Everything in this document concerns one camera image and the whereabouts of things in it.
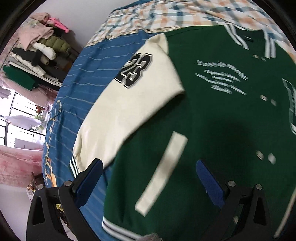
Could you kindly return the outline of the pink curtain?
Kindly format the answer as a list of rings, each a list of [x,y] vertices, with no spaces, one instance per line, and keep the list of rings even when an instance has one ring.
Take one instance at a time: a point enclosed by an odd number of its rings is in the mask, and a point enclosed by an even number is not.
[[[25,188],[32,174],[42,173],[43,151],[12,148],[1,145],[1,184]]]

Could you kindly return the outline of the pile of clothes on rack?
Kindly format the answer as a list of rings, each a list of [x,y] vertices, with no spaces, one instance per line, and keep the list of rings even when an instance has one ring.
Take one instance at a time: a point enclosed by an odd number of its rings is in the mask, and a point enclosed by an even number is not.
[[[79,55],[72,32],[48,13],[34,13],[1,53],[1,73],[27,90],[58,91]]]

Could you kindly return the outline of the plaid checkered blanket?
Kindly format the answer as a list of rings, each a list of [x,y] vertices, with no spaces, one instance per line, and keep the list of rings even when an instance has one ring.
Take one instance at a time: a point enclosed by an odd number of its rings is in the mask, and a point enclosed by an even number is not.
[[[138,30],[152,34],[227,24],[242,30],[263,30],[295,60],[295,50],[287,36],[254,1],[136,1],[113,10],[87,46]]]

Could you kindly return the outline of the green white varsity jacket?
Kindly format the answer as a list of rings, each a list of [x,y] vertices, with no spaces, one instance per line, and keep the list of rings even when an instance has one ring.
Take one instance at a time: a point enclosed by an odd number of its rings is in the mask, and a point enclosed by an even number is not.
[[[112,173],[102,228],[200,240],[229,181],[262,187],[269,236],[295,240],[295,63],[266,32],[187,27],[148,39],[83,121],[70,166]]]

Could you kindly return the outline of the grey frayed cuff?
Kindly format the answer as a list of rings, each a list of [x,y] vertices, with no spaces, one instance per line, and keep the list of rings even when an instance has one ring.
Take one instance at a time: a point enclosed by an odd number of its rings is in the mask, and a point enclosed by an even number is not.
[[[151,233],[139,238],[137,241],[163,241],[156,233]]]

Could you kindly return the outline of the blue striped bed sheet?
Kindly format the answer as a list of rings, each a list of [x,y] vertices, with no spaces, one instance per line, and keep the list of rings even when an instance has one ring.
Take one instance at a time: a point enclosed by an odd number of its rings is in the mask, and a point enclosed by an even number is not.
[[[54,101],[43,153],[46,187],[73,180],[72,149],[86,115],[120,68],[152,34],[143,30],[85,47],[75,60]]]

